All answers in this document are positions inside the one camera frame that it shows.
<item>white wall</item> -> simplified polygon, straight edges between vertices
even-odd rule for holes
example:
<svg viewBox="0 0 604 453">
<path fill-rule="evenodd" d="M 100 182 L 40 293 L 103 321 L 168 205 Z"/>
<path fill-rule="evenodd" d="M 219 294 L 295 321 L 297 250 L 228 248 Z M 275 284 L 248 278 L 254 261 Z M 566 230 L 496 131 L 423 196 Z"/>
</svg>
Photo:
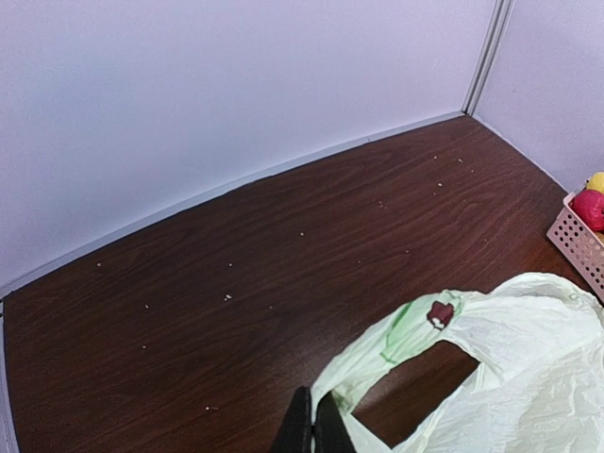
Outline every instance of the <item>white wall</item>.
<svg viewBox="0 0 604 453">
<path fill-rule="evenodd" d="M 604 2 L 516 1 L 477 115 L 569 191 L 604 171 Z"/>
<path fill-rule="evenodd" d="M 484 0 L 5 0 L 0 289 L 184 199 L 457 111 Z"/>
</svg>

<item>basket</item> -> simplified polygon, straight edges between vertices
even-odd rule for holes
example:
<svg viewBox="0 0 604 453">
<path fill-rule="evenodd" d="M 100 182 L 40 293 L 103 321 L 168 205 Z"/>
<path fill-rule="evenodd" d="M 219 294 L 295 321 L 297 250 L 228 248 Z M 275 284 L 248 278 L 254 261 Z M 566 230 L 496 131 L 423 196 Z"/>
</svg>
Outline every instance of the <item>basket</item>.
<svg viewBox="0 0 604 453">
<path fill-rule="evenodd" d="M 574 193 L 564 198 L 564 208 L 547 231 L 553 242 L 604 301 L 604 244 L 570 209 Z"/>
</svg>

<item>plastic bag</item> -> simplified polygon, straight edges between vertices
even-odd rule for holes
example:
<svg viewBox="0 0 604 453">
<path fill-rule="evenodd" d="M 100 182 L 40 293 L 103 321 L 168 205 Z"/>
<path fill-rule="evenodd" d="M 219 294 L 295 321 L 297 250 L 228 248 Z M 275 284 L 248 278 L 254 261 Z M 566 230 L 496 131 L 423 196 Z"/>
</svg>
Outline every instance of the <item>plastic bag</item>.
<svg viewBox="0 0 604 453">
<path fill-rule="evenodd" d="M 391 369 L 439 341 L 480 365 L 391 449 L 351 412 Z M 548 274 L 523 274 L 490 294 L 425 295 L 335 357 L 314 383 L 312 401 L 330 391 L 358 453 L 602 452 L 602 309 L 591 294 Z"/>
</svg>

